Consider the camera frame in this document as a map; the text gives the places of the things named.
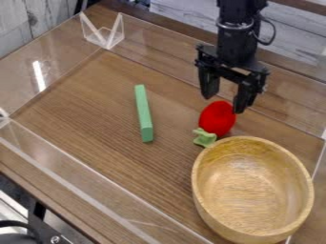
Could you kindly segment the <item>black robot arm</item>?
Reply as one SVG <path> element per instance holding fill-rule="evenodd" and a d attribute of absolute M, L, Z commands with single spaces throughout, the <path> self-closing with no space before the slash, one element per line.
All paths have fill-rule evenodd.
<path fill-rule="evenodd" d="M 268 46 L 276 37 L 276 27 L 260 15 L 267 0 L 216 0 L 215 46 L 196 46 L 200 90 L 206 99 L 219 92 L 220 78 L 238 85 L 232 112 L 243 113 L 264 92 L 268 69 L 256 60 L 258 45 Z"/>

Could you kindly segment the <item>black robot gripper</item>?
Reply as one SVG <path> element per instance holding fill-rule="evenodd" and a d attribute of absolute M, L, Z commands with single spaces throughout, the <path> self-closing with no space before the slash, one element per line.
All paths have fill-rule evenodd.
<path fill-rule="evenodd" d="M 256 60 L 256 50 L 259 44 L 268 46 L 270 42 L 259 38 L 259 18 L 242 23 L 218 19 L 216 26 L 216 45 L 199 44 L 196 47 L 202 95 L 210 99 L 219 92 L 220 78 L 224 77 L 238 85 L 232 112 L 240 114 L 264 92 L 268 70 Z"/>

